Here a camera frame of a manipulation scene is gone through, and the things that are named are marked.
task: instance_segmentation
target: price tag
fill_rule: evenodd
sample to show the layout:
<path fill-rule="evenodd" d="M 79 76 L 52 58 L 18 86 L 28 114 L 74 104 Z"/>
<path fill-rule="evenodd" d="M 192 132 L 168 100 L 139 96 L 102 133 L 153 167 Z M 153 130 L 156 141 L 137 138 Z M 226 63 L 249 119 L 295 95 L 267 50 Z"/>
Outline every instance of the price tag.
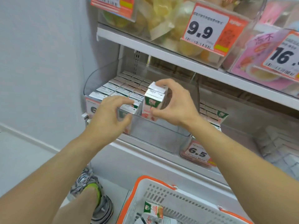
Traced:
<path fill-rule="evenodd" d="M 97 108 L 99 107 L 99 102 L 91 100 L 89 98 L 85 98 L 86 101 L 86 112 L 89 117 L 92 118 L 92 116 L 95 114 Z"/>
<path fill-rule="evenodd" d="M 248 21 L 196 3 L 181 39 L 225 56 Z"/>
<path fill-rule="evenodd" d="M 290 31 L 281 44 L 262 63 L 262 67 L 293 79 L 298 78 L 299 33 Z"/>
<path fill-rule="evenodd" d="M 131 19 L 134 0 L 90 0 L 93 6 Z"/>
<path fill-rule="evenodd" d="M 209 165 L 216 166 L 216 164 L 212 161 L 211 157 L 207 154 L 204 147 L 197 143 L 196 141 L 192 141 L 188 149 L 185 151 L 185 154 L 196 158 L 202 162 L 205 162 Z"/>

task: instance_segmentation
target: hand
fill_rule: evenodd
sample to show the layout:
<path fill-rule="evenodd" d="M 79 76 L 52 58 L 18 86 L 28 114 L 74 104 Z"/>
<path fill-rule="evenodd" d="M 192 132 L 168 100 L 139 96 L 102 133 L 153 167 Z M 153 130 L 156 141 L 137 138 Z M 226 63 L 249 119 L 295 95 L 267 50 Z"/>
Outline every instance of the hand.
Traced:
<path fill-rule="evenodd" d="M 133 100 L 123 96 L 113 96 L 103 99 L 96 110 L 90 124 L 79 136 L 97 149 L 115 141 L 130 124 L 132 114 L 127 114 L 122 121 L 117 120 L 117 108 L 123 104 L 132 105 Z"/>
<path fill-rule="evenodd" d="M 196 118 L 200 117 L 188 90 L 184 89 L 173 79 L 162 79 L 156 82 L 157 86 L 166 85 L 172 90 L 169 105 L 162 110 L 152 108 L 152 114 L 162 118 L 173 125 L 186 129 Z"/>

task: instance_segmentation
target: leg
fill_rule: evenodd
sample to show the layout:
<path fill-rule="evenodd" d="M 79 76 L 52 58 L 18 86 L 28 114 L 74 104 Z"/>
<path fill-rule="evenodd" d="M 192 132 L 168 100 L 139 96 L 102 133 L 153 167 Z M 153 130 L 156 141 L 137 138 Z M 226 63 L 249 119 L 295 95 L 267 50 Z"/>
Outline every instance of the leg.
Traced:
<path fill-rule="evenodd" d="M 97 190 L 86 188 L 76 199 L 58 210 L 52 224 L 90 224 L 97 203 Z"/>

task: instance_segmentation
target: left arm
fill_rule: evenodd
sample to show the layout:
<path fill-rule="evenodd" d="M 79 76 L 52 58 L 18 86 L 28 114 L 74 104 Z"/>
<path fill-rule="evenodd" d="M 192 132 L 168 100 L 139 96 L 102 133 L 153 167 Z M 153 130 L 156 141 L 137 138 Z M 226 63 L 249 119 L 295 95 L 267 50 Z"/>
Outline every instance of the left arm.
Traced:
<path fill-rule="evenodd" d="M 0 198 L 0 223 L 50 224 L 84 167 L 130 123 L 131 114 L 117 120 L 116 108 L 133 103 L 126 97 L 105 98 L 79 137 Z"/>

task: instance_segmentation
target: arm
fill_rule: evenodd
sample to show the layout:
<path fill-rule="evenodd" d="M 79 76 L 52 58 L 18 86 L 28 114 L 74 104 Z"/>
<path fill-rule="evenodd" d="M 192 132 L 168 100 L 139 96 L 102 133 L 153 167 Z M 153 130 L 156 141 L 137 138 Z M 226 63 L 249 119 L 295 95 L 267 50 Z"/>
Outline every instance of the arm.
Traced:
<path fill-rule="evenodd" d="M 84 167 L 130 123 L 131 114 L 117 120 L 116 108 L 132 103 L 120 96 L 105 98 L 79 137 L 0 198 L 0 223 L 51 223 Z"/>
<path fill-rule="evenodd" d="M 299 223 L 299 182 L 200 117 L 189 91 L 171 79 L 169 105 L 153 114 L 186 128 L 202 144 L 255 224 Z"/>

